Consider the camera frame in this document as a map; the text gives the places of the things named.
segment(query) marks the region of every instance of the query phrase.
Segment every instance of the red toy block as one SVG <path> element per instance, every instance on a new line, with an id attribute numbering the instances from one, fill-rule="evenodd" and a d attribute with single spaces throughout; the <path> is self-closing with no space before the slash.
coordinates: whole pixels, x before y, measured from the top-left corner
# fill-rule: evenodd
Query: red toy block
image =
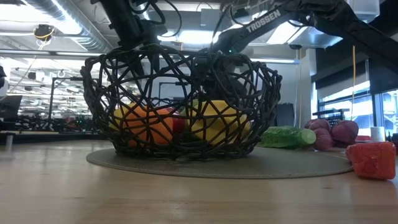
<path id="1" fill-rule="evenodd" d="M 393 179 L 396 176 L 396 154 L 392 142 L 359 143 L 346 149 L 355 173 L 375 179 Z"/>

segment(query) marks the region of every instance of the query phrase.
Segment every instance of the round mat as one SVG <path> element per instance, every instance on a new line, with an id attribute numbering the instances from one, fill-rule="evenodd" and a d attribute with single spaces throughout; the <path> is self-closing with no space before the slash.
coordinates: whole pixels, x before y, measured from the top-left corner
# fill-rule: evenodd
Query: round mat
<path id="1" fill-rule="evenodd" d="M 87 161 L 100 166 L 148 174 L 221 179 L 286 179 L 320 177 L 353 170 L 342 157 L 321 152 L 256 147 L 242 159 L 170 161 L 134 159 L 116 155 L 114 149 L 95 151 Z"/>

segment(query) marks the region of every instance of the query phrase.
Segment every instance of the woven basket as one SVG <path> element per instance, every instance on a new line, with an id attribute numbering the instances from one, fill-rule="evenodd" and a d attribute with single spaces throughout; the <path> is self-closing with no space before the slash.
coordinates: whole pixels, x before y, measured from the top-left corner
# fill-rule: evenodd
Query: woven basket
<path id="1" fill-rule="evenodd" d="M 275 118 L 282 80 L 245 55 L 157 44 L 88 58 L 81 75 L 93 119 L 118 154 L 171 159 L 249 154 Z M 161 97 L 170 90 L 180 96 Z M 183 130 L 175 132 L 181 119 Z"/>

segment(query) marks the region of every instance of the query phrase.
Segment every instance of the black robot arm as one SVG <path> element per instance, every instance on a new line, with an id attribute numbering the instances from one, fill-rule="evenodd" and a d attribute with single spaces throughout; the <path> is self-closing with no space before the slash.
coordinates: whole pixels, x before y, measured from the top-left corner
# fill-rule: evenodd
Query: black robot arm
<path id="1" fill-rule="evenodd" d="M 254 39 L 287 21 L 342 37 L 398 74 L 398 42 L 359 20 L 344 0 L 286 0 L 245 26 L 222 32 L 212 51 L 240 52 Z"/>

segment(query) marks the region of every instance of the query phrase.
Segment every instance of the table surface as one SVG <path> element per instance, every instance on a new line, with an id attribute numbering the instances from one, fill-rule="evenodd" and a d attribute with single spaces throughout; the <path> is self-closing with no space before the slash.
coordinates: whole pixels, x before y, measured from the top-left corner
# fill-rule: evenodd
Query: table surface
<path id="1" fill-rule="evenodd" d="M 91 151 L 111 147 L 107 141 L 14 146 L 15 159 L 0 160 L 0 223 L 398 223 L 398 179 L 353 172 L 196 179 L 86 162 Z"/>

